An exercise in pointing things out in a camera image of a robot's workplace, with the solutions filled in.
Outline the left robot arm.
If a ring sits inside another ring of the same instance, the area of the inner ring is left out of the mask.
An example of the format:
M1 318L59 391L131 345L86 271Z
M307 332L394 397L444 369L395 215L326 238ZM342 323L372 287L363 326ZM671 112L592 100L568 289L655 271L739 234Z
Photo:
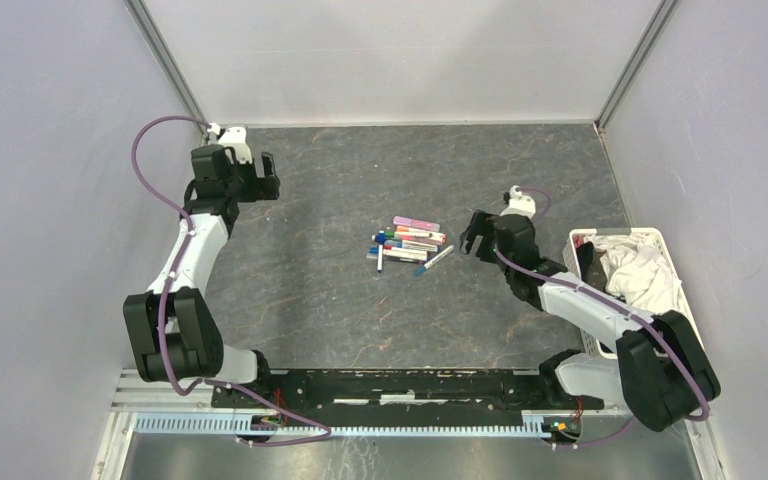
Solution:
M272 154L262 165L233 159L229 146L207 145L191 152L194 177L175 203L179 234L158 277L147 290L128 296L123 315L140 377L178 384L216 379L236 384L250 407L266 405L274 381L259 351L228 346L205 299L219 252L226 245L243 203L276 200L280 179Z

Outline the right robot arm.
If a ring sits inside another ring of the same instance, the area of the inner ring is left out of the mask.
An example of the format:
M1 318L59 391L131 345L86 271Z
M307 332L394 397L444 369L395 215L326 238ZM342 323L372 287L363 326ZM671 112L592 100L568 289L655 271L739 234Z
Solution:
M459 246L498 266L517 299L568 321L614 352L613 362L587 353L560 361L537 382L545 405L562 408L580 395L599 398L626 406L655 432L679 421L709 419L721 385L685 315L649 313L586 284L540 254L535 226L520 213L475 211Z

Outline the orange capped marker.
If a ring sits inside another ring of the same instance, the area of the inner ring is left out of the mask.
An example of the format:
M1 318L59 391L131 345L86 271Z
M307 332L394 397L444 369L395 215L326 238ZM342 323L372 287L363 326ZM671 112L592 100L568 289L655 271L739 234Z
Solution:
M414 238L416 241L422 239L423 241L435 244L443 244L446 242L446 235L443 233L406 227L397 227L394 231L394 236L396 238Z

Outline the light blue capped pen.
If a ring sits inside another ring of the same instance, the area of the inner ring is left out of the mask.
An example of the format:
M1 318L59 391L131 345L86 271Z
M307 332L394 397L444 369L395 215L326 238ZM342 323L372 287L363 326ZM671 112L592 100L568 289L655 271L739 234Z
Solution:
M414 275L416 277L424 274L426 271L428 271L431 267L438 264L442 259L444 259L447 255L454 252L456 249L455 245L448 245L447 247L443 248L440 252L438 252L436 255L425 261L415 272Z

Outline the pink highlighter pen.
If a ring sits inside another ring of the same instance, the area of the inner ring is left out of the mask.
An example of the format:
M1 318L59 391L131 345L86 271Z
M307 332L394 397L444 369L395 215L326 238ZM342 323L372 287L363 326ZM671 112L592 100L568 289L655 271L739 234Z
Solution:
M397 227L406 227L406 228L420 229L420 230L426 230L426 231L432 231L432 232L440 231L440 225L433 222L417 220L417 219L403 217L403 216L394 216L392 221L393 221L393 224Z

